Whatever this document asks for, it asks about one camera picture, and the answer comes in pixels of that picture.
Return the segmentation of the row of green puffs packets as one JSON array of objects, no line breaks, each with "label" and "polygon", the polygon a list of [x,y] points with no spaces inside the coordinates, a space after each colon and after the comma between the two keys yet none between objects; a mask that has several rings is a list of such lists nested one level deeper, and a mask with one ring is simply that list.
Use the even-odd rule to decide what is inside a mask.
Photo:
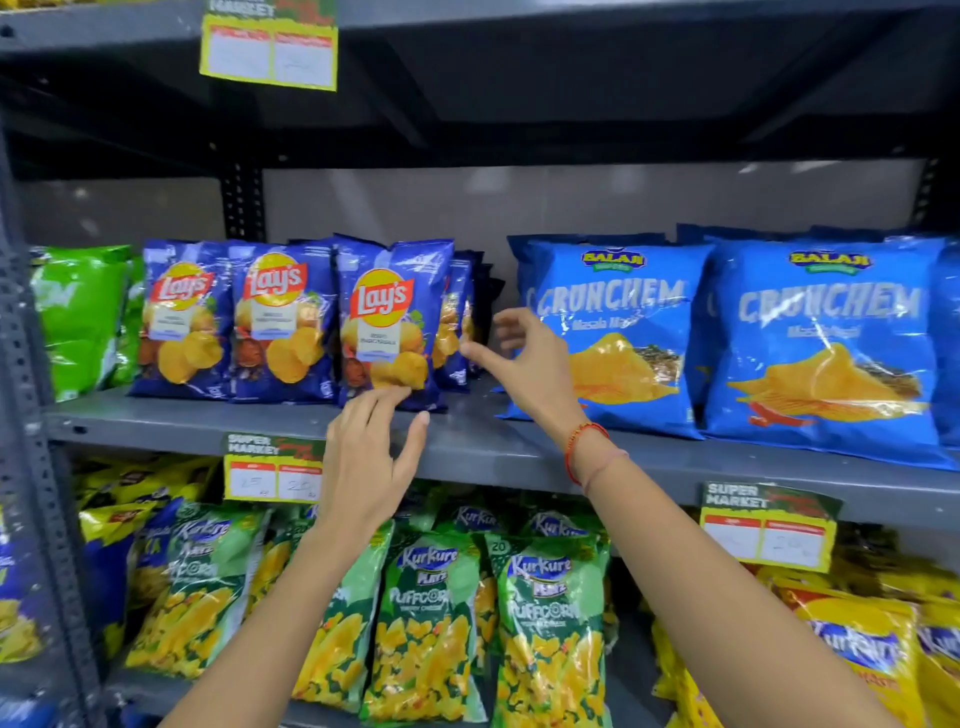
[{"label": "row of green puffs packets", "polygon": [[452,495],[434,529],[378,530],[344,578],[291,699],[360,720],[488,719],[491,728],[611,728],[605,704],[609,537],[586,507]]}]

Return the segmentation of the dark blue chips packet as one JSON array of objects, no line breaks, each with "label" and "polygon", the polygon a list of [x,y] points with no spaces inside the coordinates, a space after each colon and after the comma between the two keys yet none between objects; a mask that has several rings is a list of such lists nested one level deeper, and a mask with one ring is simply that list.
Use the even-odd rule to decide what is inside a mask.
[{"label": "dark blue chips packet", "polygon": [[445,411],[433,347],[449,281],[451,238],[395,242],[336,234],[341,382],[338,406],[361,394],[402,386],[399,408]]},{"label": "dark blue chips packet", "polygon": [[231,241],[231,400],[303,405],[336,399],[330,340],[338,322],[331,238]]},{"label": "dark blue chips packet", "polygon": [[138,372],[128,394],[228,401],[234,323],[228,244],[150,240],[142,260]]},{"label": "dark blue chips packet", "polygon": [[474,339],[473,314],[474,257],[468,251],[457,251],[450,264],[432,352],[434,380],[441,390],[470,390],[469,362],[461,345]]}]

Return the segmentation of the person's right forearm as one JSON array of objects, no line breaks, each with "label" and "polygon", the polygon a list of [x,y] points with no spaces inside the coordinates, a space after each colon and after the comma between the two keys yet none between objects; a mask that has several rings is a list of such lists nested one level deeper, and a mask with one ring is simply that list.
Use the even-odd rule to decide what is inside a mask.
[{"label": "person's right forearm", "polygon": [[[618,447],[584,423],[564,456],[582,484]],[[587,496],[725,728],[898,728],[865,682],[632,460]]]}]

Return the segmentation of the pile of yellow blue packets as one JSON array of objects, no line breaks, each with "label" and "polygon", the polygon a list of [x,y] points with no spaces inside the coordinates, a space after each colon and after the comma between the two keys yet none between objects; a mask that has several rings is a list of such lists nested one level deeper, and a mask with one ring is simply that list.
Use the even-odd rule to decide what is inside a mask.
[{"label": "pile of yellow blue packets", "polygon": [[150,459],[96,458],[78,483],[78,521],[93,579],[92,621],[112,661],[129,613],[147,608],[169,583],[169,546],[179,511],[200,502],[219,461],[160,454]]}]

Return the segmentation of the yellow green price tag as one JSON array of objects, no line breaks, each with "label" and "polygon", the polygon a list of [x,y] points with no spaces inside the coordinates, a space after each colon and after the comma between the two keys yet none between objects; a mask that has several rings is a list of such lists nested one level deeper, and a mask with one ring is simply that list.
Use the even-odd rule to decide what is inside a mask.
[{"label": "yellow green price tag", "polygon": [[199,73],[336,92],[338,0],[204,0]]},{"label": "yellow green price tag", "polygon": [[316,504],[324,440],[228,432],[222,436],[223,498],[229,502]]},{"label": "yellow green price tag", "polygon": [[827,573],[842,499],[772,482],[708,480],[699,524],[736,560]]}]

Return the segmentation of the grey perforated rack upright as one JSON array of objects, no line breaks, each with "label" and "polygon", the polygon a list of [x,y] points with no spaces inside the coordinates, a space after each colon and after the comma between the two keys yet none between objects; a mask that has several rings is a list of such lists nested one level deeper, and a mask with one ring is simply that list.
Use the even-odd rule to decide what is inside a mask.
[{"label": "grey perforated rack upright", "polygon": [[18,600],[0,639],[30,626],[39,646],[24,661],[0,663],[0,697],[49,712],[50,728],[112,728],[66,455],[45,426],[52,386],[5,131],[0,111],[0,549],[10,550],[0,558],[0,601]]}]

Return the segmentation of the person's left hand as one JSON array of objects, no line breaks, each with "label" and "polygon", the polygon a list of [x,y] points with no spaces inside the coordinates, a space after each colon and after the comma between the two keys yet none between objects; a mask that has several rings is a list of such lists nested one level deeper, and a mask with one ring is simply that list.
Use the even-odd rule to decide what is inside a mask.
[{"label": "person's left hand", "polygon": [[372,389],[354,397],[326,431],[317,528],[357,548],[394,514],[406,490],[391,486],[391,427],[406,386]]}]

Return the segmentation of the pink thread wristband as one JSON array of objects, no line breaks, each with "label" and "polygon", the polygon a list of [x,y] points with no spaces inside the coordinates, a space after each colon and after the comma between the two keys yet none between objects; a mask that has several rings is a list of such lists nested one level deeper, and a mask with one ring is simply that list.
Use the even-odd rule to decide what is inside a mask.
[{"label": "pink thread wristband", "polygon": [[617,462],[622,458],[626,458],[627,460],[631,459],[630,454],[621,448],[612,450],[605,454],[598,464],[596,464],[595,467],[593,467],[588,473],[587,477],[582,481],[583,493],[588,496],[596,479],[606,470],[606,468],[610,467],[614,462]]}]

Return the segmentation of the black perforated rack upright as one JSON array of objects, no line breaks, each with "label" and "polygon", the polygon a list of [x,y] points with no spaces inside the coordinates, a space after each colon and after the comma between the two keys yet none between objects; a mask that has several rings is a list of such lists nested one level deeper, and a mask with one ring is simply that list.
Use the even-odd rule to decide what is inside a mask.
[{"label": "black perforated rack upright", "polygon": [[933,198],[941,158],[931,156],[924,160],[917,179],[917,188],[909,218],[909,227],[913,231],[925,231],[930,228],[930,215],[933,210]]},{"label": "black perforated rack upright", "polygon": [[221,166],[219,185],[226,239],[267,241],[262,167],[246,160],[228,160]]}]

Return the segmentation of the bright green snack packet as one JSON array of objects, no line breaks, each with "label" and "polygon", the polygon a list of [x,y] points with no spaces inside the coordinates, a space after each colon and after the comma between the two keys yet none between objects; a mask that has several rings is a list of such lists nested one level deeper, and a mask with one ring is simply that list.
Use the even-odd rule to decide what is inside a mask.
[{"label": "bright green snack packet", "polygon": [[129,262],[123,315],[116,340],[116,364],[108,387],[131,384],[139,371],[140,328],[145,301],[145,266],[141,255]]},{"label": "bright green snack packet", "polygon": [[76,400],[100,389],[115,369],[131,248],[33,246],[30,266],[54,399]]}]

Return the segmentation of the pile of yellow orange packets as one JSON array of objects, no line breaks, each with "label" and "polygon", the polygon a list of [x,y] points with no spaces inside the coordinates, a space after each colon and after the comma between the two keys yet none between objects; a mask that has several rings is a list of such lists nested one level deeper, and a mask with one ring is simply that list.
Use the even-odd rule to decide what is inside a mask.
[{"label": "pile of yellow orange packets", "polygon": [[904,728],[960,728],[960,575],[888,526],[843,522],[830,571],[745,564]]}]

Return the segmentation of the blue yellow snack packet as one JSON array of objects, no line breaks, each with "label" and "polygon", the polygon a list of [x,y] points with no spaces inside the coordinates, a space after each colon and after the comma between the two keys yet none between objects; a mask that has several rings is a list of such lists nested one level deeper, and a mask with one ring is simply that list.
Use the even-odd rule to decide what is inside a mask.
[{"label": "blue yellow snack packet", "polygon": [[0,666],[33,660],[46,649],[27,553],[0,505]]}]

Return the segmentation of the person's right hand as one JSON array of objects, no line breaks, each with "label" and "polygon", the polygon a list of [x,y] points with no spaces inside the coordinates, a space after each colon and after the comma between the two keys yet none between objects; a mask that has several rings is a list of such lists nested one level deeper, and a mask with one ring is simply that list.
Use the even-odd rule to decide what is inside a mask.
[{"label": "person's right hand", "polygon": [[574,392],[567,343],[527,307],[502,310],[492,322],[501,349],[521,361],[524,381],[506,393],[564,450],[588,420]]}]

